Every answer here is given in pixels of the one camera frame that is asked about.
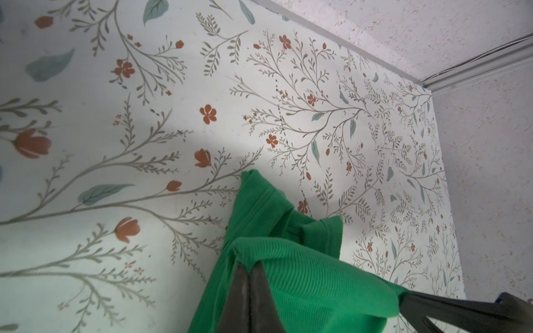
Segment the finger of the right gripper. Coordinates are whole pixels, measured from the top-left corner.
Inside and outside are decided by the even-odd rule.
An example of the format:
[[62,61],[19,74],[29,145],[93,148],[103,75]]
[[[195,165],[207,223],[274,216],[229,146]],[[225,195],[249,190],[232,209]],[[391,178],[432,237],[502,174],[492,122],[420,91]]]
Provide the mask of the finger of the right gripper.
[[532,331],[532,304],[507,292],[490,303],[413,291],[400,297],[399,309],[417,332],[441,332],[433,319],[467,332]]

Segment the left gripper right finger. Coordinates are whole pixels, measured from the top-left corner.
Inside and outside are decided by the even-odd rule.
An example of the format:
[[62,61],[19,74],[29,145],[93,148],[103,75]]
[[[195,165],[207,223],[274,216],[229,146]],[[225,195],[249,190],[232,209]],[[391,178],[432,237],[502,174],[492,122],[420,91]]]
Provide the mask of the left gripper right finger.
[[253,333],[286,333],[261,262],[257,262],[251,270],[249,288],[249,331]]

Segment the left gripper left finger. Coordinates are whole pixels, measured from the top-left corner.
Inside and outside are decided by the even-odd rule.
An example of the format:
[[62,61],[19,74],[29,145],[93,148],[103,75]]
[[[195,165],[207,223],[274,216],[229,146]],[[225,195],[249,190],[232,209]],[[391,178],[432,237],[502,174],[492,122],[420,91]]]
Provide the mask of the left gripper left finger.
[[250,332],[250,286],[249,274],[239,263],[233,275],[216,333]]

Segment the green tank top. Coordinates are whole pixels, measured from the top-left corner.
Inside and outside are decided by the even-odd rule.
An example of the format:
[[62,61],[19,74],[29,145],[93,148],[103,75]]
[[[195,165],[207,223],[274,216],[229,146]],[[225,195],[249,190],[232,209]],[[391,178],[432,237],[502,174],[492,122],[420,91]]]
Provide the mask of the green tank top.
[[287,332],[382,332],[406,289],[340,259],[340,217],[297,212],[259,171],[242,174],[222,252],[190,332],[214,332],[239,265],[265,268]]

